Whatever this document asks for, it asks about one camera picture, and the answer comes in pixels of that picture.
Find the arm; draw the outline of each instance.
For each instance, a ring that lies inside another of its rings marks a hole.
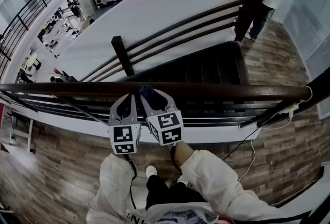
[[[264,220],[283,217],[237,181],[237,174],[208,151],[194,151],[184,142],[177,144],[176,157],[183,162],[184,177],[211,205],[214,212],[236,220]]]
[[[121,224],[133,177],[129,163],[113,154],[105,158],[100,170],[100,188],[91,203],[87,222]]]

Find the leg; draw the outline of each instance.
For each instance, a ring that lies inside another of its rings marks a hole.
[[[260,5],[258,13],[256,14],[256,17],[253,20],[253,26],[250,30],[250,36],[252,39],[256,40],[258,38],[258,35],[261,32],[261,30],[263,29],[263,26],[265,25],[268,14],[271,10],[272,10],[272,8],[267,7],[264,4]]]
[[[172,203],[206,202],[200,193],[187,188],[182,182],[173,185],[170,194]]]
[[[167,187],[165,181],[157,175],[152,175],[149,177],[146,184],[148,188],[148,196],[146,198],[146,209],[152,205],[166,204],[169,202],[169,188]]]

